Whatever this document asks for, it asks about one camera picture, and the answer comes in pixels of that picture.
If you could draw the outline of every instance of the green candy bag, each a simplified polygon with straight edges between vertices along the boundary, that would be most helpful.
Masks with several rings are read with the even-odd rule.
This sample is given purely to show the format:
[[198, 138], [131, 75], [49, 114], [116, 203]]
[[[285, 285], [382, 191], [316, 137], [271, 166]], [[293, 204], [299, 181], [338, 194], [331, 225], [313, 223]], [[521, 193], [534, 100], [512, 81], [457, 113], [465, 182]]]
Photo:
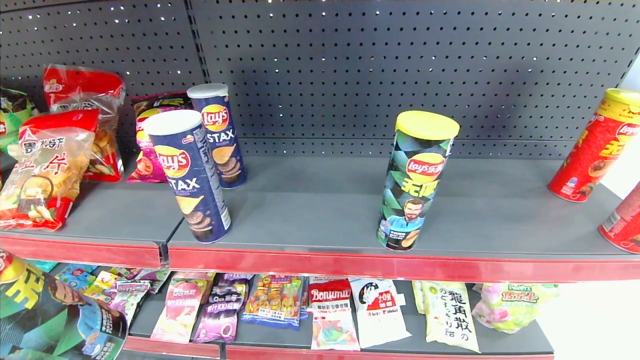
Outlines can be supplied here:
[[557, 284], [483, 284], [473, 316], [486, 327], [514, 334], [538, 316], [540, 304], [558, 297]]
[[16, 158], [20, 126], [38, 113], [24, 92], [0, 88], [0, 151]]

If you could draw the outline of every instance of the red snack bag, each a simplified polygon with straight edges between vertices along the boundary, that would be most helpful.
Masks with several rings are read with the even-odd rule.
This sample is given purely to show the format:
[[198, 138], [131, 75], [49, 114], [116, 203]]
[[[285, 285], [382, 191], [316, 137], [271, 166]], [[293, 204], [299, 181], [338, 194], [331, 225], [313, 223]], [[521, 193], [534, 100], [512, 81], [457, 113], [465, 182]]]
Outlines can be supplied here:
[[20, 127], [20, 153], [0, 192], [0, 229], [49, 230], [66, 221], [91, 157], [99, 111], [33, 117]]
[[99, 109], [100, 119], [89, 167], [84, 180], [117, 182], [124, 168], [116, 143], [118, 112], [124, 104], [124, 82], [110, 72], [48, 64], [44, 69], [44, 92], [49, 111]]

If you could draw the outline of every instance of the blue lay's stax can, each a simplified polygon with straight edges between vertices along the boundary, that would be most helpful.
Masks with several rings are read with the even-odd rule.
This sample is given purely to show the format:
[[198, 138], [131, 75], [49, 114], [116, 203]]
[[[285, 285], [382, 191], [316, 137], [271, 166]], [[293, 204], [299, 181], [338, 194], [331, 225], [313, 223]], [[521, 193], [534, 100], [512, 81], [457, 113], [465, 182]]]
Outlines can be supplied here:
[[244, 184], [246, 170], [231, 117], [229, 87], [224, 84], [202, 84], [187, 90], [193, 108], [202, 114], [211, 157], [216, 164], [220, 185], [233, 189]]
[[231, 218], [207, 147], [200, 113], [173, 110], [148, 117], [142, 127], [193, 236], [202, 243], [225, 237]]

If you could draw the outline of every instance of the can label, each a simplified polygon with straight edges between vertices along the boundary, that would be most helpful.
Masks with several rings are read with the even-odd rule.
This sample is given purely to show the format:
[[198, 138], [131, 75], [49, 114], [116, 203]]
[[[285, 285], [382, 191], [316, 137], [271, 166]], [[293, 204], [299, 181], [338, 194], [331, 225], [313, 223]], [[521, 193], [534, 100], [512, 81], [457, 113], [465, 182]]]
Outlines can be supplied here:
[[149, 135], [193, 236], [213, 243], [228, 234], [231, 218], [200, 124], [174, 135]]
[[0, 359], [114, 360], [124, 315], [0, 249]]
[[625, 146], [640, 131], [636, 122], [640, 122], [640, 109], [603, 99], [549, 182], [549, 190], [565, 200], [586, 201]]
[[613, 245], [640, 254], [640, 183], [598, 230]]
[[402, 131], [387, 169], [378, 241], [392, 250], [410, 250], [431, 206], [453, 139], [422, 140]]
[[192, 99], [192, 102], [194, 109], [202, 114], [202, 123], [207, 131], [207, 142], [220, 185], [231, 189], [244, 184], [246, 170], [231, 117], [229, 96]]

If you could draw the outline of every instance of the chip bag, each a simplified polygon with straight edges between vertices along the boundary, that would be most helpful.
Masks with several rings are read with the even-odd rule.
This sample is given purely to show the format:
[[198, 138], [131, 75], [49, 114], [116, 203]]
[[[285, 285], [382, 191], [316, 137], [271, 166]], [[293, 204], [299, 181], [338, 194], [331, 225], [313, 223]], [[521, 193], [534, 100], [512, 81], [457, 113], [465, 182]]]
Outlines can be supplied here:
[[18, 133], [20, 126], [38, 114], [24, 92], [0, 88], [0, 151], [16, 158], [20, 153]]
[[44, 92], [49, 111], [98, 109], [100, 119], [91, 160], [84, 180], [121, 180], [124, 168], [116, 143], [118, 112], [124, 103], [124, 83], [110, 72], [48, 64], [44, 69]]
[[59, 229], [89, 164], [99, 111], [40, 115], [20, 128], [20, 156], [0, 193], [0, 228]]
[[166, 175], [158, 160], [154, 144], [142, 128], [142, 123], [151, 115], [179, 109], [193, 109], [186, 92], [168, 92], [131, 99], [136, 115], [136, 141], [140, 153], [136, 159], [136, 170], [127, 181], [142, 183], [166, 183]]
[[536, 319], [540, 304], [558, 295], [557, 284], [483, 284], [472, 314], [486, 327], [514, 334]]

